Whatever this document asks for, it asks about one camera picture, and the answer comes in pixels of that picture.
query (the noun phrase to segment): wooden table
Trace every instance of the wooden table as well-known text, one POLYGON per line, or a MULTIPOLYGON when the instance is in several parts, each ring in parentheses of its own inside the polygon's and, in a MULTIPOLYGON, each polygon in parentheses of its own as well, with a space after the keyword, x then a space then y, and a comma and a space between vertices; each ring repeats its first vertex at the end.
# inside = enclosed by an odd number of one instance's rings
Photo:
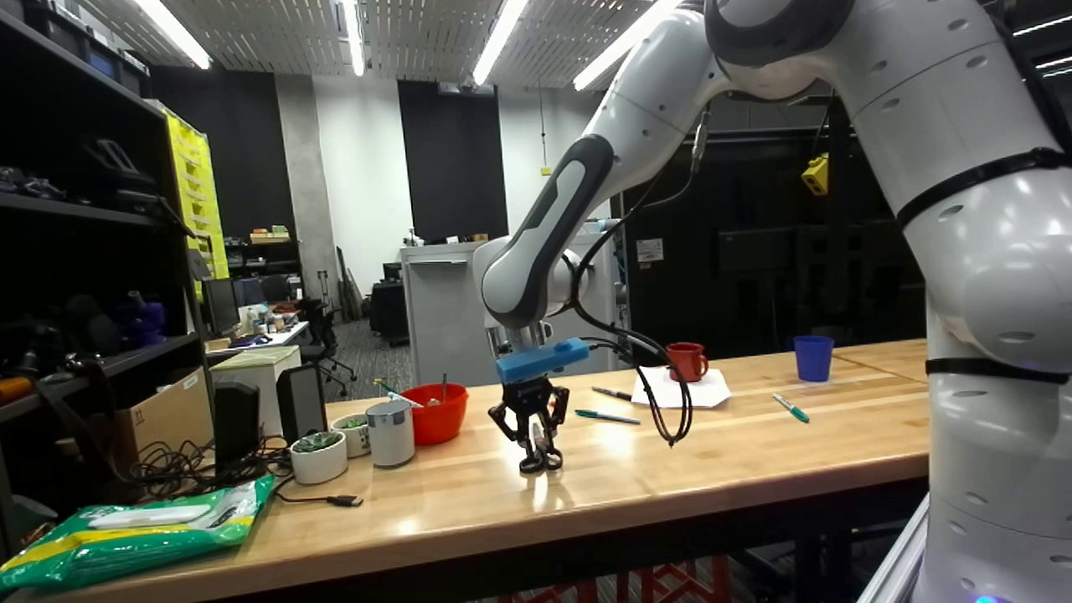
MULTIPOLYGON (((789 515, 787 527, 810 530, 891 502, 883 487, 923 480, 921 340, 837 349, 828 384, 798 384, 789 354, 714 365, 727 375, 734 397, 695 411, 694 431, 673 449, 655 434, 645 409, 589 392, 589 384, 629 387, 632 373, 556 378, 573 387, 573 409, 636 414, 638 425, 570 414, 558 427, 567 465, 518 474, 518 449, 485 414, 500 387, 471 387, 463 434, 417 449, 414 462, 370 470, 367 458, 354 458, 329 487, 287 487, 287 496, 358 492, 360 508, 272 502, 238 551, 73 596, 160 603, 343 585, 337 580, 358 580, 360 598, 376 591, 399 596, 403 585, 453 594, 445 582, 460 580, 481 580, 485 594, 500 594, 497 585, 545 580, 545 568, 642 561, 671 540, 694 551, 691 545, 729 545, 734 530, 763 536, 778 522, 751 515, 756 508, 804 508, 810 515, 789 515), (772 392, 804 404, 810 425, 794 421, 769 397, 772 392), (875 500, 846 505, 849 492, 875 492, 875 500)), ((337 417, 366 404, 343 401, 329 411, 337 417)))

